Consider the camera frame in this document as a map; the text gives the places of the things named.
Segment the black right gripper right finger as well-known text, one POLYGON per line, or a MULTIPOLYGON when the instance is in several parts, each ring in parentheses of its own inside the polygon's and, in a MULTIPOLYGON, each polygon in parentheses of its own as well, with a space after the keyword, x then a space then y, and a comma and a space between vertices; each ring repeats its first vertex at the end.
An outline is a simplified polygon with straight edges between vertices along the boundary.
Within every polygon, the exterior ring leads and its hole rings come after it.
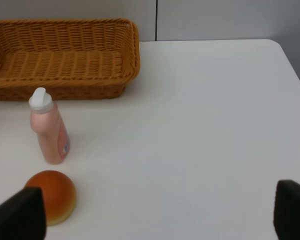
POLYGON ((276 186, 273 226, 279 240, 300 240, 300 184, 279 180, 276 186))

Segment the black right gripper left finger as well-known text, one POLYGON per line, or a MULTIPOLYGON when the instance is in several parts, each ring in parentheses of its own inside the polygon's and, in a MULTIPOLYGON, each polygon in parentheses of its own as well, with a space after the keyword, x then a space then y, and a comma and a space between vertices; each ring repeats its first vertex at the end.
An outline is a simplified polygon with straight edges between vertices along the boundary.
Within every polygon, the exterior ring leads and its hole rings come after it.
POLYGON ((41 188, 25 187, 0 205, 0 240, 43 240, 46 233, 41 188))

